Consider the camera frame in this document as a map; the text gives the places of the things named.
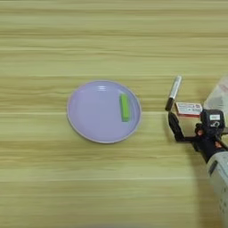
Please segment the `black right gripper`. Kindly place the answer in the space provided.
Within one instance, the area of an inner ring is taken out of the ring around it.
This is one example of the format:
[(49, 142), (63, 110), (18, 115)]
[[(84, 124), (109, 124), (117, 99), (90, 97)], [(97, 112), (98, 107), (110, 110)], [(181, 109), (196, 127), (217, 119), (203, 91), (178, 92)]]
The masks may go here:
[(228, 127), (222, 129), (206, 128), (197, 124), (195, 136), (184, 136), (179, 120), (173, 112), (168, 113), (168, 124), (178, 143), (192, 143), (195, 151), (200, 152), (206, 163), (218, 152), (228, 152), (228, 146), (222, 142), (222, 134), (228, 134)]

